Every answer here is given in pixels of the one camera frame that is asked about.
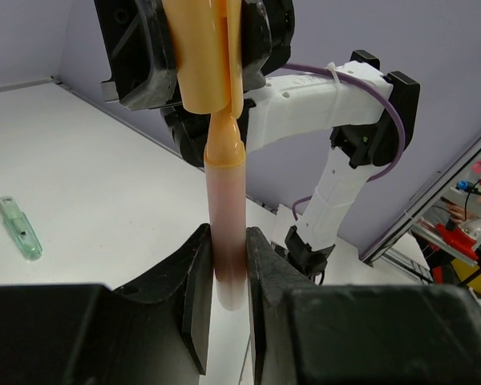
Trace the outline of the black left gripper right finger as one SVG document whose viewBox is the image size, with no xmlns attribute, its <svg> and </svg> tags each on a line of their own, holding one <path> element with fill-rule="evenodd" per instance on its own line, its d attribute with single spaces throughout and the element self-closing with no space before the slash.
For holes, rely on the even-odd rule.
<svg viewBox="0 0 481 385">
<path fill-rule="evenodd" d="M 246 236 L 256 384 L 481 384 L 481 309 L 454 286 L 317 286 Z"/>
</svg>

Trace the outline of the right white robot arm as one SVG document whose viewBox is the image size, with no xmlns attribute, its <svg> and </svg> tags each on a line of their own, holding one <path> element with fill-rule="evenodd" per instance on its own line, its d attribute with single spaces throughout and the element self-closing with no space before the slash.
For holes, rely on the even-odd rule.
<svg viewBox="0 0 481 385">
<path fill-rule="evenodd" d="M 205 171 L 221 304 L 249 300 L 256 384 L 481 384 L 481 310 L 448 285 L 319 286 L 362 187 L 409 145 L 419 84 L 354 51 L 340 67 L 289 62 L 290 1 L 97 1 L 103 97 L 157 109 Z M 245 220 L 245 158 L 329 129 L 325 169 L 275 252 Z"/>
</svg>

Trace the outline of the pink highlighter pen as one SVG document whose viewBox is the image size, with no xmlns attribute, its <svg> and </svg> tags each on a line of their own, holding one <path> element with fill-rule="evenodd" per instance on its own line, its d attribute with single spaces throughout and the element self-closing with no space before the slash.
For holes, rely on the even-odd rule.
<svg viewBox="0 0 481 385">
<path fill-rule="evenodd" d="M 245 146 L 228 112 L 211 115 L 204 170 L 217 295 L 234 311 L 244 303 L 247 277 Z"/>
</svg>

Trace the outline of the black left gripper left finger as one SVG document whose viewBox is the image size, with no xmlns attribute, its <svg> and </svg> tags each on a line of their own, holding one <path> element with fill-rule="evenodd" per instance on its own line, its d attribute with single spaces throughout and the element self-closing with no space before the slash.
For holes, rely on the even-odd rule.
<svg viewBox="0 0 481 385">
<path fill-rule="evenodd" d="M 0 384 L 196 384 L 207 368 L 212 278 L 202 224 L 114 290 L 0 286 Z"/>
</svg>

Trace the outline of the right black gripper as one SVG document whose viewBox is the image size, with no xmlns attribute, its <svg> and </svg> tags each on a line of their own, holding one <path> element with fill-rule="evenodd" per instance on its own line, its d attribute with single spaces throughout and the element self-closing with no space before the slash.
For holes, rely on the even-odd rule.
<svg viewBox="0 0 481 385">
<path fill-rule="evenodd" d="M 294 30 L 292 0 L 241 2 L 243 91 L 262 88 L 265 76 L 288 62 Z"/>
</svg>

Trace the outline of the green highlighter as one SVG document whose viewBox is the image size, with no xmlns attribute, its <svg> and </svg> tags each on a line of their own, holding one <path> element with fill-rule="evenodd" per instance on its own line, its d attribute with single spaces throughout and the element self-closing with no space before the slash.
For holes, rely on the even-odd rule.
<svg viewBox="0 0 481 385">
<path fill-rule="evenodd" d="M 36 261 L 42 256 L 42 246 L 26 214 L 10 196 L 0 197 L 0 213 L 8 234 L 27 261 Z"/>
</svg>

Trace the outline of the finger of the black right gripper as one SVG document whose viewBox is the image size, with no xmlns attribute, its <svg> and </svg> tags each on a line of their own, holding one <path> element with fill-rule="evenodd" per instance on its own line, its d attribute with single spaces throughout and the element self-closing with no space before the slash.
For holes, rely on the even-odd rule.
<svg viewBox="0 0 481 385">
<path fill-rule="evenodd" d="M 181 105 L 176 60 L 161 1 L 95 0 L 111 78 L 105 102 L 130 111 Z"/>
</svg>

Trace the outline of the yellow highlighter cap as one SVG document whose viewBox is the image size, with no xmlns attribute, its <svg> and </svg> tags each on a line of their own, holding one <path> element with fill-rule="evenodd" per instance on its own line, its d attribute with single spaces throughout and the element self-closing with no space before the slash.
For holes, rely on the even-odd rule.
<svg viewBox="0 0 481 385">
<path fill-rule="evenodd" d="M 184 108 L 195 114 L 243 110 L 241 1 L 167 0 Z"/>
</svg>

